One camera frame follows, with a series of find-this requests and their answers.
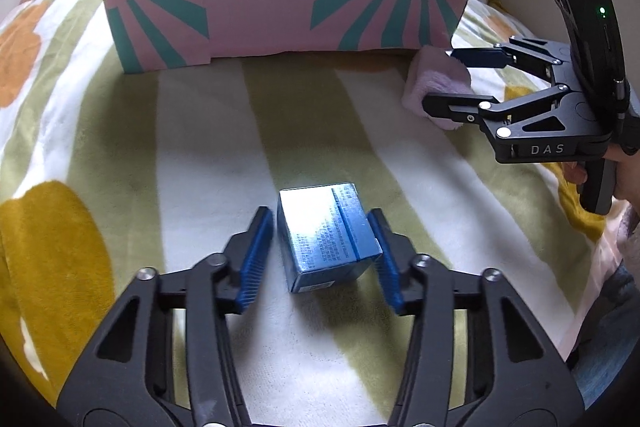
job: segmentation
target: black gripper arm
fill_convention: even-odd
[[[459,60],[466,68],[491,68],[501,70],[513,64],[513,59],[502,48],[454,48],[450,57]]]
[[[369,222],[383,250],[376,269],[385,300],[396,313],[415,315],[389,426],[569,427],[580,418],[584,404],[571,373],[500,271],[450,271],[416,253],[380,209]],[[465,404],[449,410],[454,309],[467,310],[467,383]]]
[[[78,358],[58,412],[72,427],[250,426],[225,314],[255,299],[272,237],[262,206],[222,253],[181,272],[139,270]],[[186,309],[191,410],[174,400],[173,309]]]

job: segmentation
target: metal pin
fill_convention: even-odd
[[[430,257],[428,255],[421,253],[416,257],[414,263],[415,263],[415,266],[417,266],[418,268],[425,268],[429,260],[430,260]]]
[[[614,80],[616,86],[616,99],[625,100],[625,81]]]
[[[500,279],[501,275],[502,273],[500,272],[500,270],[497,270],[495,268],[490,268],[489,270],[484,272],[484,278],[491,282],[495,282]]]
[[[212,253],[207,257],[207,263],[211,266],[222,266],[226,263],[226,257],[222,253]]]
[[[158,272],[155,268],[141,268],[138,270],[138,273],[136,273],[136,279],[139,279],[141,281],[148,281],[150,279],[153,279],[157,274]]]

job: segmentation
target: blanket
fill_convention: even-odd
[[[452,44],[529,36],[495,0],[470,0]],[[245,230],[278,190],[355,183],[417,251],[469,273],[502,270],[562,356],[620,254],[624,206],[585,213],[557,164],[500,165],[477,127],[443,131],[404,109],[410,57],[282,54],[123,74],[102,0],[23,0],[0,25],[0,335],[55,404],[102,317],[143,266],[193,266]],[[508,100],[544,82],[472,70]],[[276,242],[257,301],[229,321],[252,420],[384,423],[411,318],[357,282],[287,292]],[[184,316],[177,401],[188,405]],[[456,315],[451,406],[462,403]]]

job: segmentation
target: cardboard box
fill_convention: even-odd
[[[277,222],[292,293],[355,280],[382,253],[353,184],[281,190]]]

